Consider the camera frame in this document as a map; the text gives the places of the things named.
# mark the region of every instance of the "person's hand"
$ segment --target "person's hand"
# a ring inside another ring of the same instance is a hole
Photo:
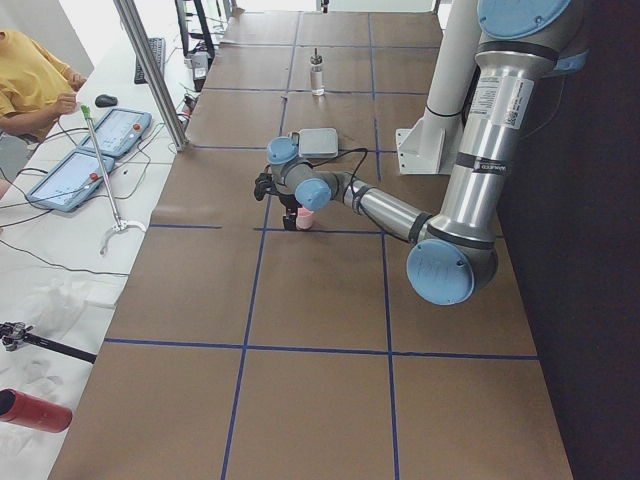
[[[56,103],[51,105],[51,108],[58,116],[73,113],[76,110],[76,94],[61,93],[58,95]]]
[[[67,82],[75,92],[80,90],[80,88],[85,84],[86,81],[86,77],[83,77],[78,72],[74,72],[73,70],[69,70],[67,72]]]

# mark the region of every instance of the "red cylinder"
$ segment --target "red cylinder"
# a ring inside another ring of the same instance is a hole
[[[67,407],[32,397],[11,388],[0,391],[0,421],[58,433],[71,423]]]

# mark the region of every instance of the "keyboard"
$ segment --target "keyboard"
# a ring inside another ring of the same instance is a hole
[[[151,51],[153,52],[153,58],[156,61],[156,65],[160,69],[160,74],[164,75],[164,56],[166,50],[166,42],[162,37],[152,37],[149,39],[149,46],[151,47]],[[142,71],[142,65],[140,61],[136,58],[136,72],[133,77],[133,83],[148,83],[147,79],[144,78],[144,72]]]

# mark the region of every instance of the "yellow shirt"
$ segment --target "yellow shirt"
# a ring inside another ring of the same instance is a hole
[[[0,40],[0,116],[40,110],[61,93],[73,91],[64,78],[69,65],[23,33],[1,31],[5,37]],[[52,126],[33,134],[42,140]]]

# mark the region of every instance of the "green handle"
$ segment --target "green handle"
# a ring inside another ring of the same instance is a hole
[[[84,119],[85,120],[91,120],[91,110],[89,109],[89,107],[87,107],[86,105],[81,105],[80,109],[82,110],[82,113],[84,115]]]

